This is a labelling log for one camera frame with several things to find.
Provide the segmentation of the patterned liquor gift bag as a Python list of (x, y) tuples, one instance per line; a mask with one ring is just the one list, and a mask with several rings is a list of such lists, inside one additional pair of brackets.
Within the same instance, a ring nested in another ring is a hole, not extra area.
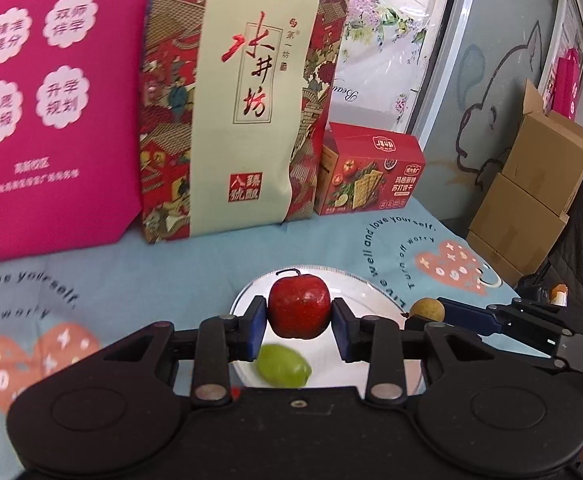
[(149, 0), (150, 243), (309, 218), (349, 0)]

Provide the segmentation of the small brown longan fruit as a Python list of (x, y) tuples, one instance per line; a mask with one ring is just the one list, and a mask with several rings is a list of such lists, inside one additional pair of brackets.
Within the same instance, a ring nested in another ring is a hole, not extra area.
[(413, 303), (410, 308), (409, 317), (420, 316), (433, 322), (443, 322), (445, 318), (445, 308), (442, 302), (435, 298), (421, 298)]

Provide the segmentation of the light blue printed tablecloth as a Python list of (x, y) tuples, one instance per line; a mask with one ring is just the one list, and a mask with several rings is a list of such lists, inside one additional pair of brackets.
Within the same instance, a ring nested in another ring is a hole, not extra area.
[(256, 278), (304, 264), (363, 278), (404, 309), (424, 297), (479, 307), (511, 301), (514, 289), (477, 255), (459, 271), (458, 285), (421, 265), (421, 258), (468, 250), (412, 202), (391, 212), (317, 216), (154, 245), (134, 229), (113, 245), (2, 262), (0, 479), (21, 470), (5, 430), (10, 401), (56, 368), (154, 321), (194, 327), (229, 310)]

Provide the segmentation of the floral plastic sheet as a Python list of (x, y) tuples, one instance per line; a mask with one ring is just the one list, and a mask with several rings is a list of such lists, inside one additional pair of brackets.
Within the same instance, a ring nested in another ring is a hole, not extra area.
[(348, 0), (329, 120), (406, 133), (448, 0)]

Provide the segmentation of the light green pear fruit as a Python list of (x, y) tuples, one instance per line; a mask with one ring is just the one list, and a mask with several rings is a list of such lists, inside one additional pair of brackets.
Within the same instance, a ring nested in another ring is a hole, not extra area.
[(264, 344), (256, 359), (256, 371), (275, 388), (302, 388), (311, 375), (312, 367), (299, 352), (281, 344)]

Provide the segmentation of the red cracker box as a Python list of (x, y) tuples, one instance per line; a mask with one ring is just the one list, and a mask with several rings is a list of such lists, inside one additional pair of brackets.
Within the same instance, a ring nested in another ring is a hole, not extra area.
[(332, 122), (325, 133), (316, 214), (400, 209), (426, 159), (415, 136)]

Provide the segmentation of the stacked cardboard boxes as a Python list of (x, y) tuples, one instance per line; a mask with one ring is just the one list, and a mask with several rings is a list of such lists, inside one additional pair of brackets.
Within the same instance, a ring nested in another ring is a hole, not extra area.
[(503, 170), (470, 223), (467, 242), (514, 286), (537, 272), (569, 221), (583, 181), (583, 127), (546, 113), (526, 82), (523, 121)]

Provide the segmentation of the magenta tote bag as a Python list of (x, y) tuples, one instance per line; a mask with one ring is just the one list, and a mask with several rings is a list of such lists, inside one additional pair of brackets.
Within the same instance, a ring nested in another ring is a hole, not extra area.
[(0, 0), (0, 261), (106, 245), (140, 211), (147, 0)]

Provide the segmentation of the red apple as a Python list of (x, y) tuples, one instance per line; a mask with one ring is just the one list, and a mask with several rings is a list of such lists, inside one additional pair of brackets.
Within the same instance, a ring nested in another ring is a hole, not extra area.
[(299, 269), (276, 273), (267, 299), (267, 319), (273, 332), (287, 339), (314, 339), (331, 322), (331, 294), (325, 282)]

